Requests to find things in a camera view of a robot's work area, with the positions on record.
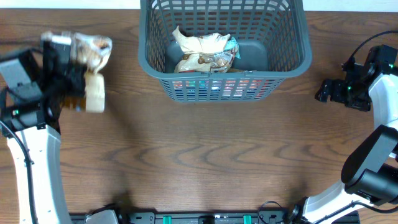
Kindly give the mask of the tan snack pouch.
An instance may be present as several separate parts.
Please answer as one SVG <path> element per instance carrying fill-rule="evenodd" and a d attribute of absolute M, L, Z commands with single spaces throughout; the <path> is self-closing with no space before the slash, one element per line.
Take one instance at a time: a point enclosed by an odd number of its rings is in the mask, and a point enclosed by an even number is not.
<path fill-rule="evenodd" d="M 86 65 L 85 107 L 90 113 L 102 113 L 105 107 L 104 77 L 100 74 L 111 55 L 113 42 L 102 35 L 86 35 L 82 33 L 62 32 L 54 34 L 47 31 L 41 34 L 41 40 L 70 44 L 70 59 L 80 65 Z"/>
<path fill-rule="evenodd" d="M 190 54 L 184 55 L 175 66 L 175 73 L 187 72 L 210 72 L 210 73 L 226 73 L 232 66 L 235 59 L 235 53 L 230 51 L 207 55 L 207 54 Z"/>
<path fill-rule="evenodd" d="M 216 54 L 223 52 L 231 38 L 230 34 L 221 35 L 220 33 L 187 37 L 180 32 L 179 26 L 172 32 L 172 35 L 184 54 Z"/>

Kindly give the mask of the colourful tissue pack box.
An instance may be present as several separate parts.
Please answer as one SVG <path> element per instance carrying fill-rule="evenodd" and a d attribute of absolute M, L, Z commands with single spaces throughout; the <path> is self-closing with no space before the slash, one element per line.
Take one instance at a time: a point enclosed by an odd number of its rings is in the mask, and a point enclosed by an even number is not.
<path fill-rule="evenodd" d="M 258 99 L 271 86 L 271 80 L 209 79 L 173 81 L 169 87 L 176 100 L 250 100 Z"/>

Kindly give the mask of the light teal tissue packet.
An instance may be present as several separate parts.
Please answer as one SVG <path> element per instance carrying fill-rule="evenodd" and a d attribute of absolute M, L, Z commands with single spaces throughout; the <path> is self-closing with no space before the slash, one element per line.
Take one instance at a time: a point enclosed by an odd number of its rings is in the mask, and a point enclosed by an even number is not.
<path fill-rule="evenodd" d="M 241 58 L 239 53 L 239 44 L 234 37 L 232 37 L 229 41 L 227 41 L 225 45 L 224 51 L 229 51 L 229 50 L 235 53 L 236 58 L 238 59 Z"/>

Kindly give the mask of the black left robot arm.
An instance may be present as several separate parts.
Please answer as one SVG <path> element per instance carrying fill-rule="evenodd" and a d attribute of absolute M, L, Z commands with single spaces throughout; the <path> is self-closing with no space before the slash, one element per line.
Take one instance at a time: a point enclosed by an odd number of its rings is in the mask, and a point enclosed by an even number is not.
<path fill-rule="evenodd" d="M 14 159 L 20 223 L 73 223 L 60 173 L 59 117 L 67 97 L 83 96 L 86 66 L 70 40 L 1 57 L 1 133 Z"/>

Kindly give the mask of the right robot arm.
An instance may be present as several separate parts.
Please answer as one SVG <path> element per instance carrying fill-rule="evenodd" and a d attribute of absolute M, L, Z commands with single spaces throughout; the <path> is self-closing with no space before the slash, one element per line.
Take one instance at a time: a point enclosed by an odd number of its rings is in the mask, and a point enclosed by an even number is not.
<path fill-rule="evenodd" d="M 378 45 L 364 64 L 350 58 L 343 80 L 326 79 L 315 94 L 321 102 L 372 111 L 374 131 L 348 156 L 340 180 L 324 192 L 303 198 L 286 223 L 333 223 L 361 208 L 380 212 L 385 203 L 397 205 L 397 49 Z"/>

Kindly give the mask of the grey plastic basket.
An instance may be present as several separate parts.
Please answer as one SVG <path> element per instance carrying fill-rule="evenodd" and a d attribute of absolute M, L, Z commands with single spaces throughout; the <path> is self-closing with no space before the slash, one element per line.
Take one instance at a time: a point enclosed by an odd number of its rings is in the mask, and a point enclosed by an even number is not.
<path fill-rule="evenodd" d="M 239 44 L 241 58 L 228 73 L 175 73 L 183 53 L 172 32 L 186 36 L 230 34 Z M 272 93 L 285 79 L 308 70 L 312 50 L 301 0 L 155 0 L 142 1 L 139 21 L 139 63 L 158 79 L 166 95 L 181 103 L 257 101 Z M 260 98 L 250 100 L 176 100 L 173 81 L 209 79 L 271 80 Z"/>

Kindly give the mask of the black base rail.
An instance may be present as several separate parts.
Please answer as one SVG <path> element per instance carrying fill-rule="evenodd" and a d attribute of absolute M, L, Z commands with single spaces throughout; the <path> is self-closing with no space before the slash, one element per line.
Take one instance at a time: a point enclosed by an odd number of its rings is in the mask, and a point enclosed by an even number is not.
<path fill-rule="evenodd" d="M 84 224 L 278 224 L 287 221 L 288 211 L 271 207 L 258 212 L 159 213 L 155 210 L 128 211 L 111 204 L 87 214 L 72 213 L 70 218 L 72 223 Z"/>

